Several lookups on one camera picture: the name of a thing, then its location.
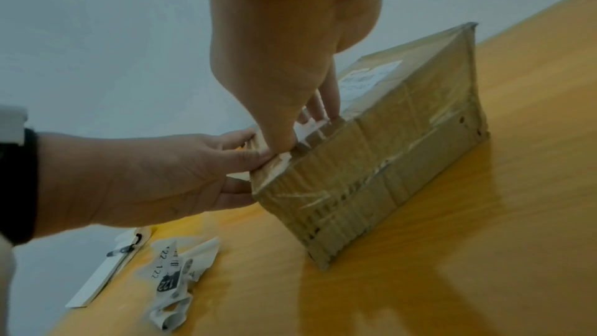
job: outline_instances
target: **table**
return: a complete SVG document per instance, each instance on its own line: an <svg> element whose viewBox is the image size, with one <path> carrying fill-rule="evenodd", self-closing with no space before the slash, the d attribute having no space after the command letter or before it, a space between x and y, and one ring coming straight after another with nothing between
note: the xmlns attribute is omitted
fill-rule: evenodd
<svg viewBox="0 0 597 336"><path fill-rule="evenodd" d="M597 0L478 47L492 132L320 272L258 206L214 213L224 251L175 335L596 335ZM197 232L201 216L154 239ZM135 260L53 335L158 335Z"/></svg>

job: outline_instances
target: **brown cardboard box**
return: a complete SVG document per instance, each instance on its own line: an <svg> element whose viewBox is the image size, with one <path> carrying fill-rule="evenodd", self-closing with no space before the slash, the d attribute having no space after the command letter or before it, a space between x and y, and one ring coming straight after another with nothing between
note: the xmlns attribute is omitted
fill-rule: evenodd
<svg viewBox="0 0 597 336"><path fill-rule="evenodd" d="M475 26L359 59L338 75L341 118L298 130L293 151L251 174L259 203L320 269L488 137ZM258 133L249 148L263 145Z"/></svg>

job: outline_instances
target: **hand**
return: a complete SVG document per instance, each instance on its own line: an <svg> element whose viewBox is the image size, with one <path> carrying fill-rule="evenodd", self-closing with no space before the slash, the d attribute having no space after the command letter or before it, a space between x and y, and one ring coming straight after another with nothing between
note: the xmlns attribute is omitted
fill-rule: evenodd
<svg viewBox="0 0 597 336"><path fill-rule="evenodd" d="M222 136L87 139L40 134L36 236L94 223L153 225L254 203L251 184L269 151L236 150L251 129Z"/></svg>
<svg viewBox="0 0 597 336"><path fill-rule="evenodd" d="M305 105L316 120L338 116L333 55L365 38L381 0L210 0L210 6L214 76L281 153L296 145L293 126L307 120Z"/></svg>

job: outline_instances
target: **gray wall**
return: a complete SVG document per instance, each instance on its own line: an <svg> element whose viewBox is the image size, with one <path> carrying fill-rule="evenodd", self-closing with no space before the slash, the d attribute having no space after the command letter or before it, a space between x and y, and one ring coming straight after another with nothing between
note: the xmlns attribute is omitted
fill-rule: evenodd
<svg viewBox="0 0 597 336"><path fill-rule="evenodd" d="M375 30L337 66L466 21L483 40L557 1L384 0ZM208 0L0 0L0 101L27 106L38 130L82 136L249 126L210 73L209 39ZM95 226L17 248L14 336L47 333L117 233Z"/></svg>

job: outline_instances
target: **person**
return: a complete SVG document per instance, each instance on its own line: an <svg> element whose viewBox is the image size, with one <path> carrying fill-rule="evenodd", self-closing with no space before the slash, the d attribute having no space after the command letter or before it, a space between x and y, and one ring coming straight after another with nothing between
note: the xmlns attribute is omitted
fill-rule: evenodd
<svg viewBox="0 0 597 336"><path fill-rule="evenodd" d="M6 329L13 245L91 224L153 225L253 203L250 183L227 175L291 150L295 121L338 117L333 56L371 31L381 0L210 0L210 11L212 72L250 112L269 149L236 149L253 137L251 129L142 139L27 130L20 143L0 141L6 209L0 332Z"/></svg>

